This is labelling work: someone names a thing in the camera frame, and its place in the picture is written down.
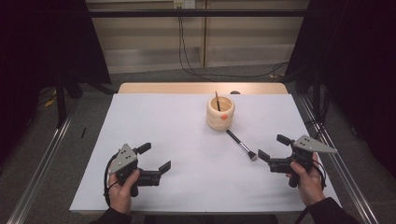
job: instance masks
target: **electrical outlet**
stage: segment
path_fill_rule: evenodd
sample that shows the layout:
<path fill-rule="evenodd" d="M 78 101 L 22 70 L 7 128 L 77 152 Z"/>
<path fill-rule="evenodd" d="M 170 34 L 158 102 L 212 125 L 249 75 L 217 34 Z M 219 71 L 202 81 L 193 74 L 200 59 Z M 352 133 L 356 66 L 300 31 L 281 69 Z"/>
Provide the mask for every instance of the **electrical outlet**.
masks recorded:
<path fill-rule="evenodd" d="M 195 0 L 184 0 L 184 8 L 195 9 Z"/>
<path fill-rule="evenodd" d="M 174 0 L 174 9 L 184 8 L 184 0 Z"/>

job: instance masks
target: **cable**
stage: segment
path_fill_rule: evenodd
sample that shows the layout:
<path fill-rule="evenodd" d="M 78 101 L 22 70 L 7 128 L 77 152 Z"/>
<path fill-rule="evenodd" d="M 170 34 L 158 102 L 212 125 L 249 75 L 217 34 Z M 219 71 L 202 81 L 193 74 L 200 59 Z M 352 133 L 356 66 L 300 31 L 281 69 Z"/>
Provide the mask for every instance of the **cable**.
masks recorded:
<path fill-rule="evenodd" d="M 327 178 L 326 170 L 324 169 L 324 166 L 320 162 L 318 162 L 318 161 L 313 161 L 313 162 L 316 162 L 323 170 L 323 173 L 322 173 L 315 164 L 313 164 L 313 166 L 312 166 L 320 174 L 320 185 L 321 185 L 321 189 L 324 190 L 324 188 L 326 187 L 326 178 Z M 295 220 L 294 223 L 300 224 L 307 213 L 308 213 L 308 206 L 305 207 L 303 212 L 297 217 L 297 219 Z"/>
<path fill-rule="evenodd" d="M 203 79 L 206 79 L 206 80 L 215 82 L 215 80 L 212 80 L 212 79 L 210 79 L 210 78 L 202 77 L 202 76 L 198 75 L 198 74 L 191 68 L 190 62 L 189 62 L 189 58 L 187 57 L 186 43 L 184 42 L 184 31 L 183 31 L 183 30 L 184 30 L 184 28 L 183 28 L 183 20 L 181 19 L 181 17 L 178 17 L 178 33 L 179 33 L 179 36 L 178 36 L 178 59 L 179 59 L 179 61 L 180 61 L 181 67 L 182 67 L 183 70 L 184 70 L 185 72 L 187 72 L 188 74 L 191 74 L 191 75 L 194 75 L 194 76 L 197 76 L 197 77 L 200 77 L 200 78 L 203 78 Z M 187 65 L 189 66 L 191 72 L 188 71 L 188 70 L 183 66 L 183 62 L 181 61 L 181 43 L 183 43 L 184 56 L 185 56 L 185 58 L 186 58 L 186 60 L 187 60 Z"/>
<path fill-rule="evenodd" d="M 108 205 L 109 207 L 110 207 L 110 194 L 108 193 L 108 191 L 110 190 L 111 187 L 113 187 L 113 186 L 114 186 L 115 184 L 117 184 L 118 182 L 113 183 L 112 185 L 110 185 L 110 187 L 108 187 L 108 186 L 107 186 L 107 172 L 108 172 L 108 168 L 110 167 L 111 162 L 113 162 L 113 161 L 117 158 L 117 155 L 118 155 L 118 154 L 119 154 L 119 153 L 117 152 L 116 154 L 114 154 L 114 155 L 111 157 L 111 159 L 108 161 L 107 166 L 106 166 L 106 169 L 105 169 L 105 178 L 104 178 L 105 193 L 104 193 L 103 195 L 105 196 L 106 203 L 107 203 L 107 205 Z"/>
<path fill-rule="evenodd" d="M 180 62 L 180 65 L 181 65 L 182 69 L 188 74 L 191 74 L 191 75 L 194 75 L 194 76 L 197 76 L 197 77 L 200 77 L 200 78 L 212 81 L 212 82 L 216 82 L 216 80 L 213 80 L 211 78 L 204 77 L 204 76 L 211 76 L 211 77 L 246 77 L 246 78 L 265 77 L 265 76 L 269 76 L 271 74 L 274 74 L 275 71 L 278 70 L 279 68 L 281 68 L 284 64 L 288 64 L 289 63 L 289 62 L 276 63 L 276 64 L 274 64 L 273 69 L 270 72 L 264 73 L 264 74 L 258 74 L 258 75 L 254 75 L 254 76 L 234 76 L 234 75 L 210 74 L 210 73 L 198 74 L 197 72 L 194 71 L 194 69 L 192 69 L 192 67 L 190 65 L 189 57 L 187 55 L 186 43 L 184 41 L 183 19 L 181 17 L 178 17 L 178 28 L 179 28 L 178 58 L 179 58 L 179 62 Z M 184 56 L 186 58 L 187 65 L 188 65 L 188 68 L 190 69 L 190 71 L 187 70 L 184 67 L 183 62 L 181 61 L 181 46 L 182 45 L 183 45 Z"/>

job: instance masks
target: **metal rail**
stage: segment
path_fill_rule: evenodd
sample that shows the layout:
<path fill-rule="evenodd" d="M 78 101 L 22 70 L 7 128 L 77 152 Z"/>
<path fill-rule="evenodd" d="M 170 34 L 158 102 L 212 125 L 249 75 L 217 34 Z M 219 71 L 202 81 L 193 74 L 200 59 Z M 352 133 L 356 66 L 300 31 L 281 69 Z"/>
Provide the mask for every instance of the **metal rail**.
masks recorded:
<path fill-rule="evenodd" d="M 315 120 L 313 106 L 311 102 L 307 99 L 307 97 L 302 97 L 301 99 L 305 112 L 307 113 L 309 118 Z M 320 126 L 320 123 L 315 122 L 314 127 L 318 132 L 318 136 L 320 137 L 322 143 L 326 144 L 329 147 L 336 148 L 326 129 L 324 127 L 320 128 Z M 348 171 L 347 166 L 341 158 L 340 154 L 329 154 L 329 156 L 332 160 L 332 163 L 334 164 L 335 169 L 337 170 L 337 173 L 340 175 L 341 180 L 343 181 L 344 186 L 346 187 L 346 190 L 348 191 L 353 203 L 361 214 L 361 218 L 363 219 L 364 223 L 378 223 L 378 220 L 376 219 L 372 208 L 370 207 L 370 204 L 367 202 L 367 199 L 364 197 L 360 188 L 353 179 L 351 173 Z"/>
<path fill-rule="evenodd" d="M 40 16 L 133 18 L 133 17 L 306 17 L 326 12 L 305 9 L 90 9 L 89 11 L 46 10 Z"/>
<path fill-rule="evenodd" d="M 67 128 L 69 127 L 71 118 L 76 111 L 77 104 L 78 102 L 73 102 L 70 105 L 70 113 L 66 117 L 64 124 L 60 128 L 56 129 L 55 134 L 53 135 L 52 140 L 43 156 L 43 159 L 41 159 L 41 162 L 35 170 L 28 187 L 20 197 L 20 200 L 14 208 L 14 211 L 9 217 L 7 224 L 22 224 L 26 219 L 32 204 L 35 201 L 35 196 L 40 190 L 41 184 L 46 177 L 48 169 L 50 168 L 50 164 L 55 157 L 56 151 L 64 139 L 64 135 L 67 131 Z"/>

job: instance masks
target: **paintbrush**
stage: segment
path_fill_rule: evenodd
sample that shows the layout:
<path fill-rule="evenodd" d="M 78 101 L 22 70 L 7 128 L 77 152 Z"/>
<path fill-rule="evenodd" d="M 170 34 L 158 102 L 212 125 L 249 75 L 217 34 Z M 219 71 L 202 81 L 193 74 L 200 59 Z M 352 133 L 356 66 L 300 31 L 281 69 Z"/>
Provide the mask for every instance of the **paintbrush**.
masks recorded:
<path fill-rule="evenodd" d="M 218 111 L 220 110 L 220 102 L 219 102 L 219 97 L 218 97 L 218 92 L 216 91 L 216 103 L 218 104 Z"/>
<path fill-rule="evenodd" d="M 251 161 L 255 161 L 257 159 L 257 154 L 250 151 L 247 146 L 245 146 L 245 144 L 243 144 L 241 142 L 241 140 L 239 140 L 230 130 L 227 130 L 227 133 L 231 136 L 231 138 L 233 138 L 233 140 L 235 140 L 235 142 L 246 151 L 246 153 L 248 154 L 248 156 L 250 157 Z"/>

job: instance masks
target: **wall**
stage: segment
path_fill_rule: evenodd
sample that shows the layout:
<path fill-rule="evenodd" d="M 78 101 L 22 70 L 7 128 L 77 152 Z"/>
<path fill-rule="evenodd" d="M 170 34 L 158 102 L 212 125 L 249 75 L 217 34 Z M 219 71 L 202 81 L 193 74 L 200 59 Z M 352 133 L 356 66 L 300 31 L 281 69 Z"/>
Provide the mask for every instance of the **wall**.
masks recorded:
<path fill-rule="evenodd" d="M 87 0 L 89 9 L 171 9 L 173 1 Z M 306 9 L 307 0 L 196 0 L 196 8 Z M 288 61 L 303 18 L 182 18 L 192 67 Z M 180 68 L 178 18 L 93 19 L 110 74 Z"/>

